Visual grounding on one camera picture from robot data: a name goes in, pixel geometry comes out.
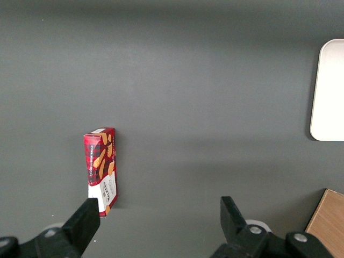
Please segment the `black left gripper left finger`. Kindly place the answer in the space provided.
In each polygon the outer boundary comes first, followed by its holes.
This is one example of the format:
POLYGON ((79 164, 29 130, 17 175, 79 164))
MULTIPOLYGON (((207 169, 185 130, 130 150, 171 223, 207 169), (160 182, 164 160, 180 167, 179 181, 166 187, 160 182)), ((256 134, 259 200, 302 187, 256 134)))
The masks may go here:
POLYGON ((81 257, 100 226, 98 199, 88 198, 60 227, 50 227, 30 241, 1 237, 1 257, 81 257))

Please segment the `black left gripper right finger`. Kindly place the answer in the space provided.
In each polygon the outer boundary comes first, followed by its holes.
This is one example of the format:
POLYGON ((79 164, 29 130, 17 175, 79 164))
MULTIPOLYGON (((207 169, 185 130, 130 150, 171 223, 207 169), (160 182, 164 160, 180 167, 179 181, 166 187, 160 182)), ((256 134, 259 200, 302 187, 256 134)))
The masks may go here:
POLYGON ((290 232, 284 239, 257 224, 248 224, 232 197, 220 200, 220 222, 226 243, 212 257, 332 257, 312 234, 290 232))

